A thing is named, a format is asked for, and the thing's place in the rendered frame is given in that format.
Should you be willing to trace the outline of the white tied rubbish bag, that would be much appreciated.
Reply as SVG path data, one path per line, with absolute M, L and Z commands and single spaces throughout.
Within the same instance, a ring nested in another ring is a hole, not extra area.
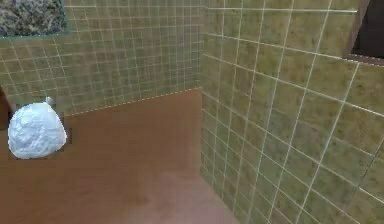
M 51 97 L 17 109 L 7 134 L 10 152 L 23 160 L 49 156 L 59 151 L 68 138 Z

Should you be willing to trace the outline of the dark brown cabinet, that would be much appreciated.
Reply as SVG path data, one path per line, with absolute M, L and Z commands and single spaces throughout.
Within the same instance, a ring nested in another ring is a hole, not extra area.
M 5 92 L 0 86 L 0 131 L 3 131 L 9 127 L 12 116 L 13 109 L 6 97 Z

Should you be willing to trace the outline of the brown framed dark window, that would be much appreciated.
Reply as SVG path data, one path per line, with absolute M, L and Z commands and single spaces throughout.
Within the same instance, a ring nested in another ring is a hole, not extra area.
M 360 0 L 343 58 L 384 67 L 384 0 Z

